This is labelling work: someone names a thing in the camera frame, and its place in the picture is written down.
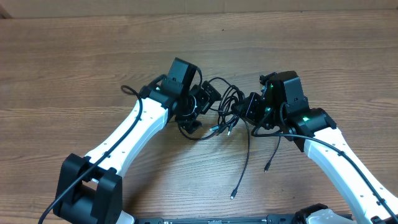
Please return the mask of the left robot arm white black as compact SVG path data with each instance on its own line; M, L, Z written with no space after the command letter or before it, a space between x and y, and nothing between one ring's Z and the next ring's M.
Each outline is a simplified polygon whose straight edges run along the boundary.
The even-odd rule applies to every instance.
M135 91L137 96L127 118L99 146L80 157L70 154L63 162L54 202L49 211L70 223L134 224L123 210L123 178L147 142L174 119L188 134L201 127L197 120L221 99L209 81L192 83L201 70L175 58L165 75Z

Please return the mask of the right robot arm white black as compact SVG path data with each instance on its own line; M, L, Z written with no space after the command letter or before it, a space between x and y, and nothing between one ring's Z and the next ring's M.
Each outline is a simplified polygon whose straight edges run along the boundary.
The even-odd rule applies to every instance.
M397 223L397 197L355 155L335 121L311 108L295 71L259 78L261 93L252 92L232 105L254 126L254 137L285 137L326 174L344 198L355 223Z

